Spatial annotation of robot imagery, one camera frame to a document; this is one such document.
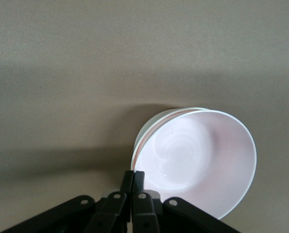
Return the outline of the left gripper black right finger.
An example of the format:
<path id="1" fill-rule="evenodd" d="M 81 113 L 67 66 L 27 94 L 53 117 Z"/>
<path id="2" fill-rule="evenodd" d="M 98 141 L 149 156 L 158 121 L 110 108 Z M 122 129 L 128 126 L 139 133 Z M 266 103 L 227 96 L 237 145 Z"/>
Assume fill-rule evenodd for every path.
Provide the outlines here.
<path id="1" fill-rule="evenodd" d="M 144 190 L 144 179 L 144 172 L 134 172 L 131 192 L 134 233 L 238 232 L 179 197 L 171 197 L 162 202 L 158 193 Z"/>

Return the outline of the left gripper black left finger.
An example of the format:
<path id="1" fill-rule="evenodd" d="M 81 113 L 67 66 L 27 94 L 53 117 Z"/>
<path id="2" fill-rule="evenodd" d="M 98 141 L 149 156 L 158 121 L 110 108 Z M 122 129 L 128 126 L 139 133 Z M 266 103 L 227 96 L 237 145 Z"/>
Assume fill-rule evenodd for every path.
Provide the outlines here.
<path id="1" fill-rule="evenodd" d="M 125 233 L 133 171 L 126 171 L 120 190 L 99 201 L 77 196 L 6 230 L 5 233 Z"/>

